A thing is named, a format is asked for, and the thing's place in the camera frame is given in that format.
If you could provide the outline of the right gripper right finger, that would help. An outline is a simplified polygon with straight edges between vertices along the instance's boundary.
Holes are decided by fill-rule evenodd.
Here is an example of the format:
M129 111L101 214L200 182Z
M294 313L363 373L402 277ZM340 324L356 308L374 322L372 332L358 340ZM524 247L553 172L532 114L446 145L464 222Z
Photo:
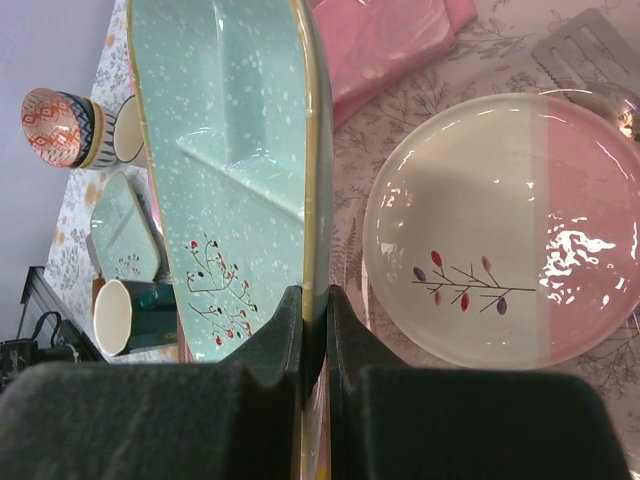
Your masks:
M583 380L545 372L415 368L327 304L335 479L627 479L604 404Z

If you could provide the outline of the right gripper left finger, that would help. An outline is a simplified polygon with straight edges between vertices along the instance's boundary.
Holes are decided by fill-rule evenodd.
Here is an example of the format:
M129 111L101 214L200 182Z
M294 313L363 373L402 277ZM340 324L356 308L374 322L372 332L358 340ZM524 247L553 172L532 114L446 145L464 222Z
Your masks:
M44 363L1 397L5 479L294 479L302 291L217 363Z

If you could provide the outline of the mint divided rectangular tray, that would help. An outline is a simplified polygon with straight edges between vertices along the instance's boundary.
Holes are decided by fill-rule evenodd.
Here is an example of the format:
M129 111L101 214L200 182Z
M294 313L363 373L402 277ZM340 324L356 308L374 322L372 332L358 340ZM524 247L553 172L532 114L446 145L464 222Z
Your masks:
M302 290L318 338L331 89L305 1L132 1L128 48L186 347L218 362Z

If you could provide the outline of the dark green mug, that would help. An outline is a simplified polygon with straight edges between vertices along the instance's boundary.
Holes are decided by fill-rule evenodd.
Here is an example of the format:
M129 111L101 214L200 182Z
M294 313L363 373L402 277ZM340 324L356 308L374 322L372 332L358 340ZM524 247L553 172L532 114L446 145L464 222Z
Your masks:
M93 310L97 345L112 357L175 343L177 320L174 289L166 283L109 280Z

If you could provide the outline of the cream and pink plate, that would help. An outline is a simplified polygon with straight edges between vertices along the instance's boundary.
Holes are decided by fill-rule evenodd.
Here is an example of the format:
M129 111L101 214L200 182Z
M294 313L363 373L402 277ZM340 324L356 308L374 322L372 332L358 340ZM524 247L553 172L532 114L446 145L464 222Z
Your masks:
M377 299L427 352L472 368L566 361L638 305L638 148L551 96L461 103L391 153L363 246Z

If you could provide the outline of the cream mug black rim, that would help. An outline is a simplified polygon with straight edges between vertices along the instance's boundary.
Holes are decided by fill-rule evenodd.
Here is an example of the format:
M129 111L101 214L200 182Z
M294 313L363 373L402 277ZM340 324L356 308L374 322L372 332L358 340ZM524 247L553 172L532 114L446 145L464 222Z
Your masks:
M148 168L141 119L134 95L127 98L120 107L113 142L116 157L121 163Z

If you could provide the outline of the striped white bowl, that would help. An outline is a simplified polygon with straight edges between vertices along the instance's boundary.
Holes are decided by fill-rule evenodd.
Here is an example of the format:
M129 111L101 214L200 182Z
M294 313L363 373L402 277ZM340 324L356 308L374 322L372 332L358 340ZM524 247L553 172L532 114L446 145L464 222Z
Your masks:
M80 169L103 170L112 167L117 156L114 149L116 115L106 107L89 99L93 109L94 124L91 128L91 145Z

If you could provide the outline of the red patterned bowl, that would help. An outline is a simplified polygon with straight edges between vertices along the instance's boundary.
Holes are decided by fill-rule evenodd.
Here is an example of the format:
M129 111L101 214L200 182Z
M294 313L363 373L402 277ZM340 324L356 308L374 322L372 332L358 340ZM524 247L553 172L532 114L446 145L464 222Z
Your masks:
M41 160L57 168L77 168L89 153L95 116L85 97L36 88L23 99L21 123Z

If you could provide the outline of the pink satin cloth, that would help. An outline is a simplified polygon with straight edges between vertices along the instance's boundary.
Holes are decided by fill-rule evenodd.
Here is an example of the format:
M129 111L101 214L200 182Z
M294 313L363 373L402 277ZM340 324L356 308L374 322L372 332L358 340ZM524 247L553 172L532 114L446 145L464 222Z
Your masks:
M477 16L471 0L310 3L326 54L334 126L403 75L447 54Z

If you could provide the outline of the slotted metal spatula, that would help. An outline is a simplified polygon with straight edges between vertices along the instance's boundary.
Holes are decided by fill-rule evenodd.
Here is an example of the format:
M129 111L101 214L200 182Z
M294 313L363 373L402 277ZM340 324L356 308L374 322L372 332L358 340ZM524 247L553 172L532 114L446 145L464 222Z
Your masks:
M539 41L532 57L558 86L603 82L639 93L639 51L595 8Z

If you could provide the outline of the wooden handled metal scraper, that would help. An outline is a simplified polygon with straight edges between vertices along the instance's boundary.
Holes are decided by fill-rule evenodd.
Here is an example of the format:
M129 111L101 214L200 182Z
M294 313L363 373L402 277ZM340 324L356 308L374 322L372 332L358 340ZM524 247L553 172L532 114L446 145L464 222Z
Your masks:
M102 277L96 277L92 280L91 284L91 299L92 303L95 303L97 299L97 295L100 292L101 288L104 286L105 280Z

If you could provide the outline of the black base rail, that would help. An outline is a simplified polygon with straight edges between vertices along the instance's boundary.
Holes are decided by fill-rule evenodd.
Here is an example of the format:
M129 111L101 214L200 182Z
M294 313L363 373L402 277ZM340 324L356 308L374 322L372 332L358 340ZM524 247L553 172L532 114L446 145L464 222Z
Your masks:
M28 270L17 334L1 342L1 389L27 368L46 362L103 362L70 309L45 279L44 268Z

